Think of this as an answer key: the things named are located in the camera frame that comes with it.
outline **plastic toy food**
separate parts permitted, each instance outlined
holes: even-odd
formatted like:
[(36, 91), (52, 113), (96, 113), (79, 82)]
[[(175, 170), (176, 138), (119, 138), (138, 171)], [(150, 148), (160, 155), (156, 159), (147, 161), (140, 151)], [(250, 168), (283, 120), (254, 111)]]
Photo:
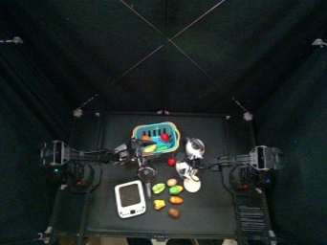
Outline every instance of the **plastic toy food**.
[(168, 179), (167, 180), (167, 185), (172, 188), (174, 186), (178, 185), (178, 180), (176, 179)]
[(162, 138), (163, 142), (168, 142), (168, 139), (170, 139), (168, 134), (164, 133), (164, 134), (160, 136), (160, 138)]
[(158, 150), (166, 150), (166, 149), (168, 149), (168, 145), (163, 145), (158, 147)]
[(159, 194), (164, 191), (164, 188), (166, 188), (166, 184), (159, 183), (152, 187), (152, 191), (155, 192), (155, 194)]
[(180, 212), (176, 208), (170, 208), (168, 209), (168, 215), (172, 217), (172, 218), (178, 218), (179, 215), (180, 215)]
[(168, 165), (172, 166), (172, 167), (176, 165), (176, 162), (178, 161), (176, 161), (176, 159), (174, 157), (168, 158), (168, 160), (167, 160)]
[(182, 204), (184, 202), (183, 198), (179, 196), (171, 196), (168, 200), (172, 204)]
[(156, 150), (156, 148), (158, 148), (158, 145), (150, 145), (150, 146), (147, 146), (147, 147), (143, 149), (143, 152), (144, 152), (144, 153), (152, 152), (152, 151)]
[(155, 200), (154, 204), (155, 204), (155, 210), (160, 210), (166, 206), (164, 200)]
[(142, 141), (151, 141), (151, 137), (147, 135), (143, 135), (140, 138)]
[(172, 188), (168, 189), (168, 192), (172, 195), (178, 195), (182, 192), (182, 190), (183, 190), (183, 187), (182, 186), (175, 186), (175, 187), (172, 187)]

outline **toy lemon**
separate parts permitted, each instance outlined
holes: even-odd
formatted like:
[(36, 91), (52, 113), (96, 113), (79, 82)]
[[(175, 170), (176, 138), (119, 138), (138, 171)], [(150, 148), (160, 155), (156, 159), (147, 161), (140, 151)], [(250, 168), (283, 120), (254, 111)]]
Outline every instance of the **toy lemon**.
[(156, 148), (158, 148), (158, 145), (150, 145), (150, 146), (147, 146), (147, 147), (143, 149), (143, 152), (144, 152), (144, 153), (150, 153), (150, 152), (155, 151)]

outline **yellow toy fruit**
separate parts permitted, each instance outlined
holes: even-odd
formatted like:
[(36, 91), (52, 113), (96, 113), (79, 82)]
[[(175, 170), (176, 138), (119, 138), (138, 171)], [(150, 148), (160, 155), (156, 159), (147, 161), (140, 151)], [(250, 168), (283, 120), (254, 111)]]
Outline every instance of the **yellow toy fruit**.
[(147, 147), (143, 149), (143, 152), (144, 152), (144, 153), (150, 153), (150, 152), (155, 151), (156, 148), (158, 148), (158, 145), (150, 145), (150, 146), (147, 146)]
[(166, 206), (164, 200), (155, 200), (154, 204), (155, 204), (155, 210), (156, 211), (160, 210)]

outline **toy egg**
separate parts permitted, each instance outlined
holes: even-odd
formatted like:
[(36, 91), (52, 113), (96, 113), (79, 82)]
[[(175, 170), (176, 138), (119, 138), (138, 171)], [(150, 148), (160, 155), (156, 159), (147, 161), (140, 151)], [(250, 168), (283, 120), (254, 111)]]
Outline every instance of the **toy egg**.
[(174, 186), (178, 185), (178, 180), (176, 179), (168, 179), (167, 180), (167, 185), (172, 188)]

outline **red toy tomato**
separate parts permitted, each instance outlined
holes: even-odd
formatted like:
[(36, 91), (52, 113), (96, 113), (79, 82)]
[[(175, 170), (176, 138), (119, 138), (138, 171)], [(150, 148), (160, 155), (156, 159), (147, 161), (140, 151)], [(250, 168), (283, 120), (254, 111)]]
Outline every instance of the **red toy tomato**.
[(170, 139), (168, 134), (164, 133), (164, 134), (160, 136), (160, 138), (162, 138), (162, 140), (163, 140), (164, 142), (168, 142), (168, 139)]
[(172, 167), (176, 165), (176, 162), (178, 161), (176, 161), (176, 159), (174, 157), (168, 158), (168, 160), (167, 160), (168, 165), (172, 166)]

